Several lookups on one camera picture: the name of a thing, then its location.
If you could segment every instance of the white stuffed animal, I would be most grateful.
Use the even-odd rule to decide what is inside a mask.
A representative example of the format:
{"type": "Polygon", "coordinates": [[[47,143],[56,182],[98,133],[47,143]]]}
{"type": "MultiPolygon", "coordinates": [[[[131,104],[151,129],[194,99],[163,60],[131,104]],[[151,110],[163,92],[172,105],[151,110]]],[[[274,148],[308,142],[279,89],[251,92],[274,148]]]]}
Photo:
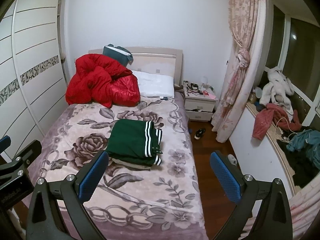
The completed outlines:
{"type": "Polygon", "coordinates": [[[291,101],[286,95],[292,96],[294,94],[294,88],[290,79],[279,72],[277,67],[268,71],[268,79],[269,83],[263,87],[259,103],[266,106],[271,99],[273,104],[278,105],[279,103],[276,98],[282,98],[280,102],[289,110],[291,108],[291,101]]]}

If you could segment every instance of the teal cushion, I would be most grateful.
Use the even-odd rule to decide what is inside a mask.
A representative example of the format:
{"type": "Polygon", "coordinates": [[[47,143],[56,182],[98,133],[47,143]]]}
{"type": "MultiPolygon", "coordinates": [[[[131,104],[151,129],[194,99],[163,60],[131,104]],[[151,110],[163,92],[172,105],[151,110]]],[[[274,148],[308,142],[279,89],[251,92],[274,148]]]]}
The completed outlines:
{"type": "Polygon", "coordinates": [[[127,64],[128,64],[130,61],[133,60],[133,56],[132,56],[131,52],[128,51],[127,49],[125,49],[125,48],[120,47],[120,46],[115,47],[115,48],[130,53],[130,56],[123,55],[123,54],[121,54],[120,52],[115,51],[115,50],[113,50],[113,49],[110,49],[110,48],[108,48],[108,47],[106,47],[106,46],[103,48],[103,53],[102,53],[102,54],[105,55],[105,56],[108,56],[108,57],[111,57],[111,58],[117,60],[121,65],[123,65],[123,66],[126,67],[127,64]]]}

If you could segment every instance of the metal screw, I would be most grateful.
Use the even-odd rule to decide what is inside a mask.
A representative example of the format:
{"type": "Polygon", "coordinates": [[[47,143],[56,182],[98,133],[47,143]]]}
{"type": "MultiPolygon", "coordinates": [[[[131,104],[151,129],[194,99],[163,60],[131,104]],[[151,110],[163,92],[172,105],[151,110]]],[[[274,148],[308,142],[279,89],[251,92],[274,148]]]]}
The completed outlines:
{"type": "Polygon", "coordinates": [[[74,176],[73,174],[69,174],[69,175],[67,176],[67,180],[68,180],[68,181],[73,181],[74,178],[75,178],[75,176],[74,176]]]}
{"type": "Polygon", "coordinates": [[[247,174],[244,176],[244,179],[247,181],[251,181],[251,180],[253,180],[253,177],[251,175],[247,174]]]}
{"type": "Polygon", "coordinates": [[[38,179],[37,183],[38,183],[39,185],[43,184],[43,183],[44,183],[44,179],[38,179]]]}
{"type": "Polygon", "coordinates": [[[275,182],[276,182],[276,184],[279,184],[279,185],[281,185],[281,184],[282,184],[281,179],[278,179],[278,178],[276,178],[276,179],[275,179],[275,182]]]}

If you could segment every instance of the sliding wardrobe door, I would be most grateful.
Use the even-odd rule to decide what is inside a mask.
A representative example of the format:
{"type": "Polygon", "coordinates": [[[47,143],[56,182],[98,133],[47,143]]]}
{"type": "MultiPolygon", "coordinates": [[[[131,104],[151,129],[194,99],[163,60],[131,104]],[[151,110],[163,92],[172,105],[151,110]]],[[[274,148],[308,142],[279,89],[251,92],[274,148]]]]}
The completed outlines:
{"type": "Polygon", "coordinates": [[[57,32],[58,0],[17,0],[12,51],[23,94],[46,134],[67,108],[57,32]]]}
{"type": "Polygon", "coordinates": [[[23,98],[12,57],[12,19],[15,3],[0,22],[0,138],[8,135],[11,146],[2,153],[9,161],[33,139],[43,136],[23,98]]]}

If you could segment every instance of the red fleece clothing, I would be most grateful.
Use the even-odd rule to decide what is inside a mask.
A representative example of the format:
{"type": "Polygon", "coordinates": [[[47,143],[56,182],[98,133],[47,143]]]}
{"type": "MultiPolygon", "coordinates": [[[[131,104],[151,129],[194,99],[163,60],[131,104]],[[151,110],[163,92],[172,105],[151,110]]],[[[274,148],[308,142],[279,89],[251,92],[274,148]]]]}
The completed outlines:
{"type": "Polygon", "coordinates": [[[91,100],[105,107],[112,102],[135,106],[140,101],[138,80],[118,61],[100,54],[87,54],[76,60],[76,74],[66,92],[66,101],[85,104],[91,100]]]}
{"type": "Polygon", "coordinates": [[[252,133],[253,138],[262,140],[270,128],[272,121],[277,124],[282,117],[285,117],[285,119],[288,121],[286,122],[285,119],[281,119],[279,121],[278,126],[282,130],[299,131],[301,129],[302,125],[299,122],[297,110],[293,111],[293,122],[290,122],[286,111],[284,111],[280,106],[269,103],[266,107],[266,109],[263,109],[256,116],[252,133]]]}

